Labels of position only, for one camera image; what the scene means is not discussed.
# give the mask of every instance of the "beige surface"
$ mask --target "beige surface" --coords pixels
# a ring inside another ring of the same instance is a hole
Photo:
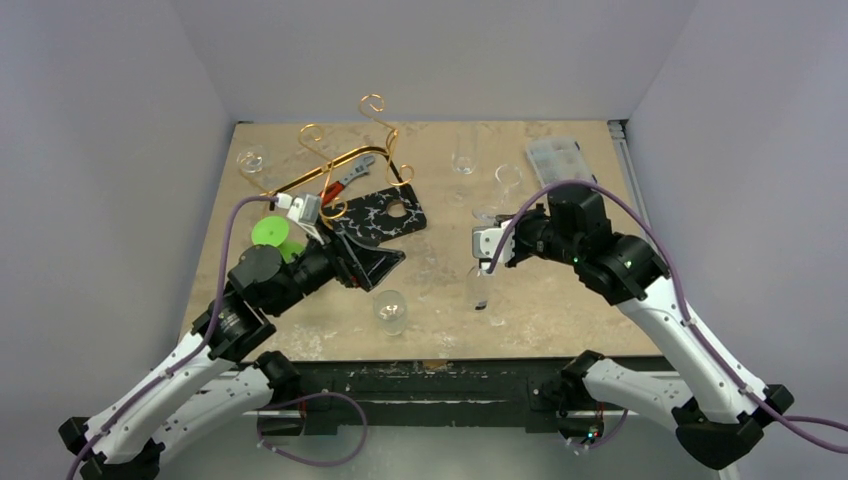
[[[213,298],[221,238],[228,212],[240,198],[259,193],[243,179],[236,166],[238,152],[264,145],[272,167],[262,173],[263,184],[279,186],[320,165],[320,159],[297,144],[302,125],[250,125],[236,128],[221,179],[212,219],[201,253],[183,331]],[[265,350],[279,349],[293,360],[495,358],[570,356],[593,349],[606,354],[655,354],[656,347],[636,326],[589,292],[569,267],[530,259],[518,268],[500,268],[496,295],[484,312],[466,307],[465,275],[474,265],[470,230],[477,222],[471,207],[492,194],[493,173],[503,163],[514,163],[524,172],[520,193],[526,199],[538,189],[532,168],[523,155],[528,140],[548,135],[571,135],[598,181],[627,196],[624,177],[605,122],[482,122],[479,132],[480,167],[472,175],[451,169],[457,123],[406,123],[395,153],[396,163],[416,169],[412,182],[428,217],[425,230],[386,242],[383,246],[407,253],[389,278],[371,293],[348,290],[332,282],[274,320],[278,333],[249,359]],[[331,156],[364,143],[381,145],[384,127],[374,123],[325,125],[322,149]],[[371,175],[354,181],[343,193],[354,198],[386,187],[382,157]],[[340,167],[334,178],[350,169]],[[446,191],[465,183],[475,198],[462,208],[450,207]],[[312,182],[303,188],[320,190]],[[607,202],[607,213],[616,229],[636,233],[626,214]],[[248,205],[236,221],[229,267],[250,243],[251,227],[261,218],[259,204]],[[385,289],[404,294],[409,305],[409,325],[402,335],[389,337],[377,326],[372,299]]]

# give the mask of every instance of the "clear glass cup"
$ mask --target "clear glass cup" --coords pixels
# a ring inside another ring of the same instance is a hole
[[[387,335],[400,335],[408,320],[406,299],[400,292],[386,290],[374,297],[374,316]]]
[[[515,192],[518,191],[524,174],[517,165],[506,163],[495,170],[495,181],[489,202],[478,205],[471,210],[474,218],[484,225],[494,225],[495,215],[515,213],[518,209]]]
[[[489,306],[494,276],[484,275],[479,265],[474,265],[465,275],[465,303],[475,312]]]
[[[251,145],[239,152],[236,163],[244,173],[259,173],[268,163],[268,151],[262,145]]]
[[[463,123],[456,129],[456,143],[451,155],[453,171],[462,175],[471,175],[477,169],[480,161],[477,144],[477,124]],[[467,185],[458,184],[448,192],[448,204],[461,207],[471,198],[471,189]]]

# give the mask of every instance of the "wine glass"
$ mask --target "wine glass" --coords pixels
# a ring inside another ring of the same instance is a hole
[[[451,155],[453,171],[471,175],[477,169],[480,158],[477,149],[477,124],[463,123],[456,129],[456,143]],[[471,198],[471,189],[467,185],[458,184],[448,192],[448,204],[461,207]]]
[[[518,190],[524,174],[517,165],[506,163],[495,170],[492,196],[488,203],[474,207],[471,214],[485,225],[494,225],[498,214],[514,213],[515,192]]]

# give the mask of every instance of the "glass base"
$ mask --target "glass base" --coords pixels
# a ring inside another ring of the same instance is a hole
[[[448,191],[445,200],[452,207],[464,207],[470,200],[472,194],[468,187],[458,186]]]
[[[471,215],[474,215],[474,218],[480,220],[483,225],[492,227],[495,225],[495,217],[506,213],[502,210],[503,208],[500,206],[482,205],[472,208]]]

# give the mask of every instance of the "gold wire hook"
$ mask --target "gold wire hook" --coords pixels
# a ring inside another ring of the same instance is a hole
[[[304,140],[304,136],[305,136],[306,132],[311,132],[310,139],[312,140],[313,143],[320,142],[324,138],[324,135],[326,134],[326,132],[324,131],[324,127],[322,127],[320,125],[316,125],[314,123],[310,123],[309,125],[306,125],[306,126],[304,126],[303,128],[300,129],[300,134],[298,134],[298,136],[297,136],[297,143],[299,143],[300,146],[302,146],[303,148],[309,150],[310,152],[312,152],[312,153],[318,155],[319,157],[323,158],[324,160],[326,160],[327,165],[329,165],[328,170],[327,170],[327,179],[324,181],[324,188],[321,189],[321,205],[322,205],[322,207],[319,210],[319,214],[321,215],[321,219],[324,220],[324,223],[327,226],[329,226],[330,220],[335,220],[337,218],[340,218],[347,212],[347,200],[341,200],[342,209],[341,209],[340,212],[333,214],[333,215],[327,215],[324,212],[324,206],[323,206],[324,205],[324,195],[327,194],[327,189],[330,187],[330,182],[333,179],[332,178],[333,177],[333,170],[336,168],[336,166],[335,166],[336,162],[332,158],[325,155],[324,152],[322,152],[322,151],[318,150],[317,148],[314,148],[311,145],[309,145],[306,142],[306,140]],[[336,195],[336,197],[333,199],[333,203],[331,205],[328,205],[328,207],[330,207],[331,210],[335,210],[339,205],[339,200],[340,200],[339,196]]]
[[[375,105],[372,100],[379,100],[379,105]],[[411,182],[413,178],[415,178],[415,169],[407,164],[401,165],[400,171],[397,173],[397,177],[400,179],[400,183],[392,181],[392,179],[389,177],[389,171],[394,166],[392,158],[394,157],[395,153],[395,142],[397,141],[400,132],[398,131],[398,128],[394,125],[386,123],[374,113],[365,111],[365,105],[368,105],[368,107],[371,108],[371,110],[373,110],[374,112],[380,113],[386,108],[386,101],[383,100],[382,96],[376,93],[365,95],[364,97],[362,97],[362,100],[359,101],[359,113],[391,130],[386,136],[386,152],[388,152],[389,156],[388,158],[386,158],[385,177],[389,185],[393,187],[402,187]],[[403,172],[404,170],[409,170],[409,178],[406,180],[403,180],[403,176],[401,176],[400,174],[400,172]]]

